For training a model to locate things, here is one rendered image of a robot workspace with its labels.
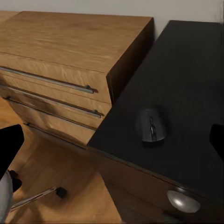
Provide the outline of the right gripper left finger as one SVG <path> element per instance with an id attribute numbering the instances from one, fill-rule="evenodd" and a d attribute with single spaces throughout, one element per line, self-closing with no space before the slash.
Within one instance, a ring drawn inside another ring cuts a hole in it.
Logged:
<path id="1" fill-rule="evenodd" d="M 24 143 L 20 124 L 0 129 L 0 180 Z"/>

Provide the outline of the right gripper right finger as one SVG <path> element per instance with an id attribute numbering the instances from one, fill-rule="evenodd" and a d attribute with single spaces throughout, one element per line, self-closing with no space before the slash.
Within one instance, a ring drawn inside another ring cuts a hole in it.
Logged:
<path id="1" fill-rule="evenodd" d="M 213 124 L 209 141 L 224 162 L 224 126 Z"/>

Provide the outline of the swivel chair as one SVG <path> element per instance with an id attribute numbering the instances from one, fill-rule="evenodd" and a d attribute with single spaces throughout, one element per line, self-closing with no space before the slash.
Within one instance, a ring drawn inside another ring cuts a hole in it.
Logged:
<path id="1" fill-rule="evenodd" d="M 30 198 L 20 201 L 15 205 L 12 205 L 12 195 L 22 186 L 22 182 L 17 178 L 15 179 L 17 175 L 18 174 L 13 170 L 9 171 L 7 169 L 4 176 L 0 180 L 0 224 L 6 224 L 4 222 L 8 214 L 14 211 L 15 209 L 18 209 L 54 190 L 56 190 L 56 195 L 62 199 L 67 193 L 64 188 L 58 188 L 57 186 L 53 186 L 38 194 L 31 196 Z"/>

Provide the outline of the mouse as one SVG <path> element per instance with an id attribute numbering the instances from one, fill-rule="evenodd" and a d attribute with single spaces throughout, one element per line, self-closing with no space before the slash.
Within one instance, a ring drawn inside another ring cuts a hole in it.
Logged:
<path id="1" fill-rule="evenodd" d="M 135 131 L 137 139 L 142 142 L 158 142 L 167 137 L 163 117 L 159 109 L 148 107 L 139 111 L 135 120 Z"/>

